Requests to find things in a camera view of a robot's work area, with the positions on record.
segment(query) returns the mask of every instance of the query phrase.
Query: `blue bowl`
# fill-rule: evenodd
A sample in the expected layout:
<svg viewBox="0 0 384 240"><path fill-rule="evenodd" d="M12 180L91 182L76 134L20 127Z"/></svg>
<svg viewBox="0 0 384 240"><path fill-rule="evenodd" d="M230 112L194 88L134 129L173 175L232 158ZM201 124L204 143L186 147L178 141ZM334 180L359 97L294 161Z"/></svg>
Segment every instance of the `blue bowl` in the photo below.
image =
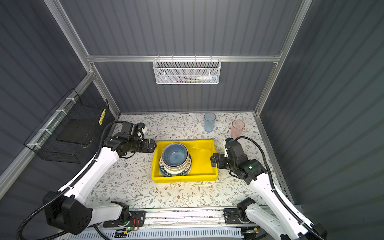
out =
<svg viewBox="0 0 384 240"><path fill-rule="evenodd" d="M177 168L187 161L188 149L181 143L171 143L163 150L162 158L167 167Z"/></svg>

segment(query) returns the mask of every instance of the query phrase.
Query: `yellow tag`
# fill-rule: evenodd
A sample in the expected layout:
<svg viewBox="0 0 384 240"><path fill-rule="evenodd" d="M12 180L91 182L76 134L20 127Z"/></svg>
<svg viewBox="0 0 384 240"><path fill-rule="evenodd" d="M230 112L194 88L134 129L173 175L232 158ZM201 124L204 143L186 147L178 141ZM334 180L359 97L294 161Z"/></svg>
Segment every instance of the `yellow tag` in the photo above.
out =
<svg viewBox="0 0 384 240"><path fill-rule="evenodd" d="M99 119L99 124L100 124L100 125L103 123L104 116L105 116L105 109L104 109L104 111L102 112L102 114L101 114L101 116L100 116L100 119Z"/></svg>

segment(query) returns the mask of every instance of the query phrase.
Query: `white mesh basket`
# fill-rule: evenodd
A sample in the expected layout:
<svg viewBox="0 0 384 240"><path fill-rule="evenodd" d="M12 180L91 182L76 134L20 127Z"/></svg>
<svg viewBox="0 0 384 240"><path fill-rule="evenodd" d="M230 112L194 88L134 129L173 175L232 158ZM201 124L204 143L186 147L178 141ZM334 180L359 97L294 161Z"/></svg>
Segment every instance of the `white mesh basket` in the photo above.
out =
<svg viewBox="0 0 384 240"><path fill-rule="evenodd" d="M207 62L153 61L158 84L217 84L220 68L220 59Z"/></svg>

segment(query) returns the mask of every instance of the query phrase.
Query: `stack of dishes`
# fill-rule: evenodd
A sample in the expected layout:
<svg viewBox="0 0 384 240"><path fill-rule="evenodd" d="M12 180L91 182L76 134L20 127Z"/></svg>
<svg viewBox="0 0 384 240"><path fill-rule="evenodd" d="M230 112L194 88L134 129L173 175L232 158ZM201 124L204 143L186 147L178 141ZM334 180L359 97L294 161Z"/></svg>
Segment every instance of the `stack of dishes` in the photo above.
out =
<svg viewBox="0 0 384 240"><path fill-rule="evenodd" d="M161 155L159 166L163 177L188 175L191 171L192 159L187 147L178 142L166 146Z"/></svg>

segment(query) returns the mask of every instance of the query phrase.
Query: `table surface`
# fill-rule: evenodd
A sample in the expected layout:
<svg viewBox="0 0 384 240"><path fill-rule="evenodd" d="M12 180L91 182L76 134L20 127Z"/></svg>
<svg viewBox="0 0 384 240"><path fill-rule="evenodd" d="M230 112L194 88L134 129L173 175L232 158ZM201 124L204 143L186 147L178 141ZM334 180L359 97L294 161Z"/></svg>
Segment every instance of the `table surface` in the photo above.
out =
<svg viewBox="0 0 384 240"><path fill-rule="evenodd" d="M138 114L121 115L119 120L131 123L143 122L148 127L147 139L157 141L181 141L212 139L218 153L224 153L223 140L230 136L233 120L245 123L243 136L248 136L260 144L264 150L273 180L279 186L263 141L252 113L216 113L213 132L204 131L202 114ZM250 159L258 159L263 164L257 147L245 139L239 139L244 152ZM169 207L214 207L233 206L246 197L265 205L259 194L251 190L245 181L230 176L229 170L219 169L216 181L155 183L151 179L153 153L137 153L130 159L119 159L101 177L87 197L86 204L98 206L110 201L120 201L130 208L169 208Z"/></svg>

